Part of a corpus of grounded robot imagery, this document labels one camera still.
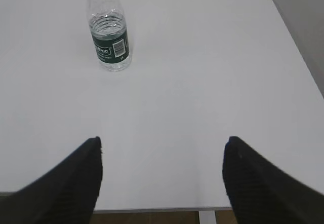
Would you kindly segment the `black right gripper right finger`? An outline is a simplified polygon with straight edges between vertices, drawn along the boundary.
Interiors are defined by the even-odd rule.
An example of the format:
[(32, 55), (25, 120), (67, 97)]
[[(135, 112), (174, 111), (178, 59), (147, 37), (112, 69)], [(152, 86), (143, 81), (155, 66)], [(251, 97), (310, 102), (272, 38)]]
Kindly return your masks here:
[(238, 223), (323, 223), (323, 194), (292, 178), (237, 136), (222, 176)]

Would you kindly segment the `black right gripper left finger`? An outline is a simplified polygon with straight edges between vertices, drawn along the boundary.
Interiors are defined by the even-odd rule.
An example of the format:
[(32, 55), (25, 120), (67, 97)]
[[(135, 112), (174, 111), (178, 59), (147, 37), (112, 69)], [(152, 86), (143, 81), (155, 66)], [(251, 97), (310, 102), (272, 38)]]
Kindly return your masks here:
[(89, 223), (103, 166), (99, 137), (89, 138), (45, 175), (1, 200), (1, 223)]

